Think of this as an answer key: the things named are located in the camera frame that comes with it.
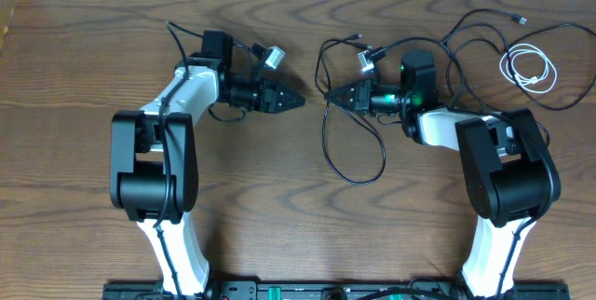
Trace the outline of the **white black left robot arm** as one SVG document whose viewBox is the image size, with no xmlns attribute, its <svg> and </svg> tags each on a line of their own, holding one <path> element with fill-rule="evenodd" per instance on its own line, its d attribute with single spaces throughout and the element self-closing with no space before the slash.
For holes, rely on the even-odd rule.
<svg viewBox="0 0 596 300">
<path fill-rule="evenodd" d="M 220 298 L 192 217 L 199 184 L 194 127 L 217 102 L 243 114 L 279 114 L 305 103 L 283 82 L 264 77 L 283 61 L 281 48 L 248 47 L 222 31 L 200 37 L 200 51 L 183 53 L 153 101 L 112 118 L 110 198 L 149 239 L 163 279 L 107 283 L 106 299 Z"/>
</svg>

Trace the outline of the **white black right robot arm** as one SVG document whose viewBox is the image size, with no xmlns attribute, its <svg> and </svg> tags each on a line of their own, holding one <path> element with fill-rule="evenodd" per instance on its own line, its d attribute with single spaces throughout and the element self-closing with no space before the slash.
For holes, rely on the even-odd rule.
<svg viewBox="0 0 596 300">
<path fill-rule="evenodd" d="M 521 297 L 513 271 L 522 245 L 561 194 L 560 176 L 532 112 L 474 113 L 440 102 L 434 57 L 424 50 L 402 56 L 397 85 L 366 77 L 323 96 L 349 114 L 397 116 L 416 143 L 458 152 L 477 214 L 458 295 Z"/>
</svg>

